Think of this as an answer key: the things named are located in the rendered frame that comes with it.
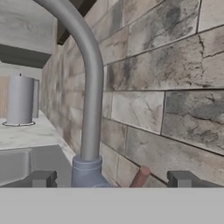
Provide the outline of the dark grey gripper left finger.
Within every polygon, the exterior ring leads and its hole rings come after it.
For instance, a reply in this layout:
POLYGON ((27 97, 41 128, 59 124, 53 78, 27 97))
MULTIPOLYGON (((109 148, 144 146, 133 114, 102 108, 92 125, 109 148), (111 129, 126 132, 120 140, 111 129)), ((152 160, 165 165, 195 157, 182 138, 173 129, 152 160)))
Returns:
POLYGON ((56 187, 56 171, 34 171, 27 177, 3 185, 3 187, 56 187))

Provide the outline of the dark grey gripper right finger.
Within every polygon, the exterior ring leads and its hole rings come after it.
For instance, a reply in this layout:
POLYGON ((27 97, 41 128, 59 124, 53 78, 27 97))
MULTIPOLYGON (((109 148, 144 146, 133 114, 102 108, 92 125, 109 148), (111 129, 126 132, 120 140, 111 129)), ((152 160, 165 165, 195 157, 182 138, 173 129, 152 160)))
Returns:
POLYGON ((169 187, 221 187, 198 178, 190 171, 168 171, 167 178, 169 187))

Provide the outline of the grey sink basin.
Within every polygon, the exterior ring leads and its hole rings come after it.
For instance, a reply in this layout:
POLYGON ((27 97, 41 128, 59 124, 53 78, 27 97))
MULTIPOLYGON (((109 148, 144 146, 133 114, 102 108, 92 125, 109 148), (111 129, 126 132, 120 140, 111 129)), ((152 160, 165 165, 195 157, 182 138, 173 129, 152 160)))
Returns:
POLYGON ((56 187, 70 187, 72 166, 58 145, 0 150, 0 187, 35 171, 56 171, 56 187))

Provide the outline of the brown wooden cutting board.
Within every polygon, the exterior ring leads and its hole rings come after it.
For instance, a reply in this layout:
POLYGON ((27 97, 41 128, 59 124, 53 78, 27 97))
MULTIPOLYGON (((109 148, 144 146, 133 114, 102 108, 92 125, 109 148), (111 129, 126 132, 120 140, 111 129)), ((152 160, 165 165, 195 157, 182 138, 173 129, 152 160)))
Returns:
POLYGON ((150 175, 150 169, 147 166, 141 166, 133 178, 130 187, 142 187, 150 175))

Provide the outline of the grey metal sink faucet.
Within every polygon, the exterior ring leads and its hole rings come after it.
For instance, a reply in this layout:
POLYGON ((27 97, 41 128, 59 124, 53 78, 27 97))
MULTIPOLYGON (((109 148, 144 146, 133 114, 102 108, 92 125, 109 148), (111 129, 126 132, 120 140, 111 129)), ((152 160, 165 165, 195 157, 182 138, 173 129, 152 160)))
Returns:
POLYGON ((102 175, 100 155, 104 68, 95 35, 69 0, 33 0, 55 16, 80 49, 85 67, 85 94, 80 154, 73 157, 72 187, 110 187, 102 175))

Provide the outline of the white paper towel roll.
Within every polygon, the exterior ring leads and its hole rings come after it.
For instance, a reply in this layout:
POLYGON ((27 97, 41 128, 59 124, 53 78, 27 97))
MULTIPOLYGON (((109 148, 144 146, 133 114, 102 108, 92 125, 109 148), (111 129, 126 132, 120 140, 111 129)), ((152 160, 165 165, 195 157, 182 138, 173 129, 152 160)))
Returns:
POLYGON ((4 126, 23 127, 35 124, 39 117, 39 80, 14 75, 9 81, 8 109, 4 126))

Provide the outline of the grey wall cupboard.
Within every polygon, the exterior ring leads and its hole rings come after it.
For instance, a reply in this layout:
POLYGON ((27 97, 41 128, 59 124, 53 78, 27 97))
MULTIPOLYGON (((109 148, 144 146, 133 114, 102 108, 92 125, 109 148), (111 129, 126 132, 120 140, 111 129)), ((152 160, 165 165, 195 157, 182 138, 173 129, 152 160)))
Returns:
POLYGON ((41 68, 53 53, 60 22, 87 69, 101 62, 99 46, 80 7, 89 0, 0 0, 0 65, 41 68))

